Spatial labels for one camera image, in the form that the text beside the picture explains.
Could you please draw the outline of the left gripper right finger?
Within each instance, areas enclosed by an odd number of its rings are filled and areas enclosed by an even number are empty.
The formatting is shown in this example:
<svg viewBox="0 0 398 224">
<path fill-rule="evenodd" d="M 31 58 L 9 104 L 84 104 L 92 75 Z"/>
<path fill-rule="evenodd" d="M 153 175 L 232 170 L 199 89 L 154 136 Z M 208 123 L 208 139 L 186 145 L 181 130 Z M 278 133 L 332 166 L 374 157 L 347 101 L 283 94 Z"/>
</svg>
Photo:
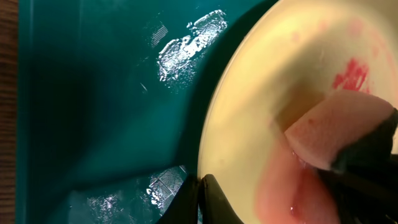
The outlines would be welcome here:
<svg viewBox="0 0 398 224">
<path fill-rule="evenodd" d="M 212 174 L 200 183 L 200 211 L 203 224 L 243 224 Z"/>
</svg>

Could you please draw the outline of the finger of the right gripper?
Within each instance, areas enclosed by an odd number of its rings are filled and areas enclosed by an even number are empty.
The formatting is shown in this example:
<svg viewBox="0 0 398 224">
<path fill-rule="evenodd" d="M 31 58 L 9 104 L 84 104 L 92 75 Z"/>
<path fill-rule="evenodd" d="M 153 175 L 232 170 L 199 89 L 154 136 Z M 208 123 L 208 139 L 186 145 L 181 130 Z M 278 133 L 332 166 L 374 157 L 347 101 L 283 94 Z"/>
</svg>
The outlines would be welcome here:
<svg viewBox="0 0 398 224">
<path fill-rule="evenodd" d="M 376 166 L 318 174 L 336 202 L 341 224 L 397 223 L 396 154 Z"/>
</svg>

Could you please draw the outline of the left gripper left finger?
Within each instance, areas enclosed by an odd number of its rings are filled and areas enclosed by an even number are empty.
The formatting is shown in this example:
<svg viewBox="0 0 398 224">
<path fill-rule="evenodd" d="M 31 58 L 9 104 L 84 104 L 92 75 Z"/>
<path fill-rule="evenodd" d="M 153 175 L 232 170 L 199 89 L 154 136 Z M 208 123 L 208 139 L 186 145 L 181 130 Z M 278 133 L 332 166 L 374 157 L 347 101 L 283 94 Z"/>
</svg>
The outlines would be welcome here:
<svg viewBox="0 0 398 224">
<path fill-rule="evenodd" d="M 156 224 L 197 224 L 200 181 L 189 175 Z"/>
</svg>

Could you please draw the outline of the pink and black sponge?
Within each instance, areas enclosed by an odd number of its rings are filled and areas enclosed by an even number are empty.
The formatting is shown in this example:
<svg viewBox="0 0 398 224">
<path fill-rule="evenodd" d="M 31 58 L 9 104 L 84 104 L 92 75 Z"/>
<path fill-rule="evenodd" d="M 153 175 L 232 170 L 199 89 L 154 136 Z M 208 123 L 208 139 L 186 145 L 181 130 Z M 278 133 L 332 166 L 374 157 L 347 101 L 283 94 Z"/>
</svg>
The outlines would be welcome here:
<svg viewBox="0 0 398 224">
<path fill-rule="evenodd" d="M 349 144 L 374 131 L 393 114 L 387 101 L 359 91 L 341 90 L 325 98 L 292 124 L 286 138 L 306 163 L 332 170 Z"/>
</svg>

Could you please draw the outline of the yellow plate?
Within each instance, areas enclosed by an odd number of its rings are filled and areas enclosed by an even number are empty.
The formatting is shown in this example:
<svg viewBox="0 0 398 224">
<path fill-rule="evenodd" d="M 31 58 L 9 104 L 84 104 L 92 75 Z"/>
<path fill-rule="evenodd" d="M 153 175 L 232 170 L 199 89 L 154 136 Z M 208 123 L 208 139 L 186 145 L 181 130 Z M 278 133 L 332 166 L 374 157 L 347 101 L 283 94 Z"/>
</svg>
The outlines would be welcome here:
<svg viewBox="0 0 398 224">
<path fill-rule="evenodd" d="M 279 131 L 335 90 L 397 104 L 397 1 L 278 1 L 254 25 L 213 94 L 198 153 L 244 223 Z"/>
</svg>

